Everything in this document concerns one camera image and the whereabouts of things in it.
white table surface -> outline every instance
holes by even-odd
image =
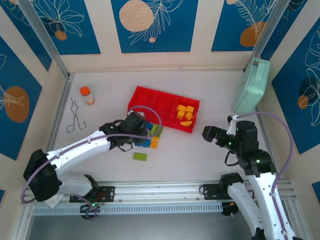
[[[97,181],[200,181],[218,180],[227,173],[239,172],[246,179],[239,166],[228,167],[224,160],[228,152],[202,137],[205,126],[228,129],[227,116],[234,114],[232,105],[242,71],[213,70],[161,70],[76,73],[71,86],[62,122],[55,142],[55,149],[79,141],[104,123],[126,118],[128,103],[137,86],[177,94],[200,100],[196,124],[192,134],[165,127],[157,149],[133,146],[128,152],[118,148],[87,159],[69,173],[90,174]],[[79,89],[89,86],[95,103],[86,105]],[[67,133],[67,125],[73,120],[70,111],[74,97],[79,106],[78,117],[85,121],[85,130],[75,128]],[[266,150],[257,117],[260,148]],[[147,161],[133,160],[134,152],[146,153]],[[230,155],[229,163],[237,161]]]

orange bottle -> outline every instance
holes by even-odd
[[[80,88],[80,93],[81,93],[82,97],[84,98],[84,101],[86,104],[92,105],[95,103],[95,98],[92,95],[89,87],[83,86],[82,88]]]

red compartment tray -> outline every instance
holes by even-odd
[[[188,121],[187,119],[180,120],[177,118],[179,104],[194,107],[192,125],[190,127],[180,124],[180,122]],[[137,105],[150,107],[159,114],[163,126],[192,133],[197,120],[199,104],[200,101],[198,100],[137,86],[128,104],[128,110]],[[159,124],[157,116],[151,111],[144,108],[135,108],[134,110],[143,112],[148,122]]]

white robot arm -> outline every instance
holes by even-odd
[[[54,195],[79,195],[89,202],[96,199],[99,186],[90,175],[68,176],[64,173],[82,161],[124,144],[143,143],[147,138],[146,120],[131,112],[125,120],[106,123],[88,137],[69,146],[44,153],[35,151],[26,166],[23,177],[30,181],[41,165],[46,164],[30,181],[35,199],[46,201]]]
[[[238,164],[253,187],[259,207],[249,195],[238,173],[221,176],[219,189],[222,194],[227,194],[234,200],[249,225],[253,240],[300,239],[295,236],[289,224],[278,189],[275,188],[272,193],[276,170],[270,155],[259,149],[255,124],[251,121],[239,121],[237,116],[229,116],[228,122],[230,123],[228,130],[206,126],[202,136],[208,142],[216,139],[216,145],[227,148],[229,153],[236,154]]]

yellow block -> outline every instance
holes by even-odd
[[[180,124],[182,126],[190,127],[192,124],[192,121],[181,121]]]
[[[182,120],[183,118],[184,118],[184,116],[185,116],[185,112],[184,111],[178,111],[178,113],[176,114],[176,117],[178,118],[178,119],[180,119],[180,120]]]
[[[178,105],[178,107],[176,108],[176,111],[179,112],[179,111],[183,111],[185,112],[186,111],[186,106],[183,106],[183,105]]]
[[[150,148],[156,149],[158,146],[159,138],[157,136],[154,136],[151,140]]]
[[[185,118],[186,118],[188,121],[190,121],[190,120],[193,118],[192,113],[191,113],[191,112],[188,112],[188,113],[185,115]]]
[[[186,106],[185,112],[186,113],[194,113],[195,108],[193,106]]]

